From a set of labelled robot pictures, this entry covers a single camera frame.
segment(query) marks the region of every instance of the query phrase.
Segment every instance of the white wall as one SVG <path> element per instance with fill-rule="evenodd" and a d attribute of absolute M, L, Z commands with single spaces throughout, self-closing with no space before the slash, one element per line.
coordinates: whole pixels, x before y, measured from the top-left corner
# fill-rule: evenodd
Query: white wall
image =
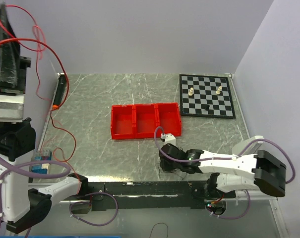
<path fill-rule="evenodd" d="M 69 73 L 234 72 L 273 0 L 15 0 Z"/>
<path fill-rule="evenodd" d="M 251 134 L 275 141 L 294 162 L 297 177 L 280 205 L 291 236 L 300 238 L 300 0 L 273 2 L 234 82 Z"/>

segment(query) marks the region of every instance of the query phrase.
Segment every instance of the red compartment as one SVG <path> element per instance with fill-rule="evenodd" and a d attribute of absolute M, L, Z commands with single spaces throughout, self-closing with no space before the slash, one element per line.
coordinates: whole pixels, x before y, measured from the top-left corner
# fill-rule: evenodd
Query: red compartment
<path fill-rule="evenodd" d="M 112 139 L 134 138 L 134 109 L 132 105 L 112 106 L 111 135 Z"/>
<path fill-rule="evenodd" d="M 154 104 L 135 105 L 136 138 L 149 138 L 153 136 L 157 127 Z"/>
<path fill-rule="evenodd" d="M 158 103 L 159 123 L 165 133 L 181 135 L 180 111 L 177 103 Z"/>
<path fill-rule="evenodd" d="M 159 125 L 165 133 L 181 135 L 177 103 L 112 106 L 112 139 L 153 138 L 154 130 Z"/>

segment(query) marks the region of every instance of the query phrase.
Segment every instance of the blue component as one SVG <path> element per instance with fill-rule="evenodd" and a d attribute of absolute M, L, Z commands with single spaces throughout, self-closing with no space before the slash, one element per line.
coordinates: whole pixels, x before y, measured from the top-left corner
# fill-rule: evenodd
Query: blue component
<path fill-rule="evenodd" d="M 42 156 L 35 156 L 34 160 L 41 160 Z"/>
<path fill-rule="evenodd" d="M 47 174 L 47 169 L 39 169 L 39 170 L 32 169 L 32 172 L 38 174 Z"/>
<path fill-rule="evenodd" d="M 40 170 L 41 168 L 42 168 L 41 165 L 33 165 L 33 166 L 32 166 L 32 171 L 33 171 L 33 170 Z"/>

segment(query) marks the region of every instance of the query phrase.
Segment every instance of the white chess piece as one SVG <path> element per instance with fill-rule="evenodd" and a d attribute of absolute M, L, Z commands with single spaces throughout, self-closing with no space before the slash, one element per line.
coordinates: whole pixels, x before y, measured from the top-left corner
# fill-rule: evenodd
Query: white chess piece
<path fill-rule="evenodd" d="M 188 95 L 189 96 L 192 96 L 194 94 L 194 88 L 190 88 L 189 92 L 188 92 Z"/>

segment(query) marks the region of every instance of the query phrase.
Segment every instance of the chessboard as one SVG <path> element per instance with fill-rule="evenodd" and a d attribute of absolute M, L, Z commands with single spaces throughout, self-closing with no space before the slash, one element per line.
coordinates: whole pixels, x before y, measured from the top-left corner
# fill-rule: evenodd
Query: chessboard
<path fill-rule="evenodd" d="M 220 94 L 216 91 L 222 86 Z M 194 88 L 193 95 L 188 92 Z M 190 117 L 236 118 L 227 77 L 180 74 L 180 114 Z"/>

